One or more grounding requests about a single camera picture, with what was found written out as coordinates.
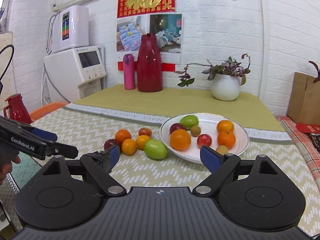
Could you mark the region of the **person's left hand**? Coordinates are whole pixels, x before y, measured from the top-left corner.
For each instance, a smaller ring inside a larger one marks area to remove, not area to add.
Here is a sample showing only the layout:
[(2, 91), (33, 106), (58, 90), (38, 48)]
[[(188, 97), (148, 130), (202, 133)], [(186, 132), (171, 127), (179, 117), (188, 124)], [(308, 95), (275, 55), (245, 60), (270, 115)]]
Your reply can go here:
[(20, 162), (21, 162), (21, 159), (17, 155), (12, 161), (1, 166), (0, 185), (3, 184), (3, 181), (6, 179), (7, 174), (12, 172), (12, 163), (19, 164)]

